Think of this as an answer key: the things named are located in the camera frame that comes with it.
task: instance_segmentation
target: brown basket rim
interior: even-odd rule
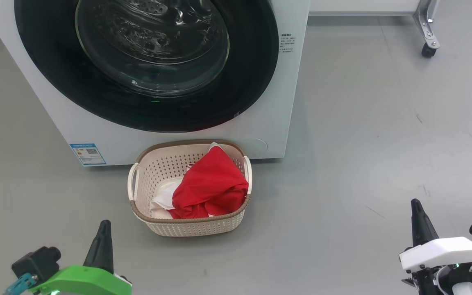
[[[218,144],[225,144],[225,145],[230,145],[236,148],[244,157],[247,156],[245,152],[241,149],[241,147],[234,142],[227,141],[227,140],[181,140],[181,141],[174,141],[174,142],[166,142],[166,143],[161,143],[161,144],[156,144],[151,146],[150,148],[146,149],[139,155],[138,159],[136,160],[137,163],[139,163],[148,153],[151,151],[155,151],[157,149],[162,149],[162,148],[170,148],[171,146],[180,146],[180,145],[194,145],[194,144],[212,144],[212,142],[217,142]],[[247,194],[245,196],[245,200],[241,207],[234,211],[233,213],[221,215],[221,216],[214,216],[214,217],[206,217],[206,218],[195,218],[195,219],[189,219],[189,220],[165,220],[165,219],[160,219],[160,218],[152,218],[152,217],[147,217],[143,215],[137,208],[136,202],[131,200],[131,207],[132,211],[136,216],[143,220],[144,222],[150,222],[150,223],[162,223],[162,224],[191,224],[191,223],[199,223],[199,222],[213,222],[213,221],[218,221],[218,220],[226,220],[229,218],[232,218],[240,213],[242,213],[247,205],[249,205],[249,201],[251,200],[251,194]]]

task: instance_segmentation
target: blue connector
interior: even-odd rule
[[[32,278],[32,275],[30,273],[25,273],[15,283],[10,285],[3,295],[21,295],[34,284],[36,284],[36,280]]]

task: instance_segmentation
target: white cloth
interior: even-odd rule
[[[215,146],[218,146],[219,148],[223,149],[219,144],[213,142],[209,147],[209,151]],[[190,169],[191,166],[189,165],[187,167],[187,171],[189,171]],[[167,210],[174,209],[174,206],[172,205],[172,196],[174,195],[174,191],[176,191],[176,189],[182,183],[182,180],[183,177],[167,179],[165,181],[162,181],[158,185],[156,195],[150,202],[150,211],[152,213],[152,218],[160,218],[164,220],[172,219],[172,215]]]

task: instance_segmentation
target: laundry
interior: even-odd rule
[[[192,219],[237,211],[249,183],[221,146],[213,143],[182,179],[159,187],[150,209],[154,218]]]

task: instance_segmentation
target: washing machine door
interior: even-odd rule
[[[15,14],[30,58],[61,93],[135,129],[229,121],[277,65],[268,0],[15,0]]]

